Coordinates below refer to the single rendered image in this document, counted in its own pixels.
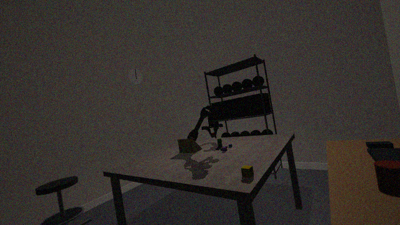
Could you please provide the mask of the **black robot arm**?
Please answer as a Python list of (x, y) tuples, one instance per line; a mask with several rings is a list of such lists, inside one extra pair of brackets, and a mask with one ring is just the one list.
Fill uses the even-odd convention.
[[(208, 109), (209, 111), (205, 110)], [(210, 112), (211, 111), (211, 112)], [(198, 138), (198, 130), (204, 120), (204, 118), (208, 118), (208, 119), (216, 119), (218, 117), (218, 108), (215, 106), (206, 106), (201, 110), (200, 113), (200, 118), (199, 121), (196, 124), (196, 127), (189, 133), (188, 135), (188, 139), (193, 139), (194, 141), (196, 141), (196, 139)], [(216, 127), (218, 125), (218, 121), (209, 121), (209, 126)]]

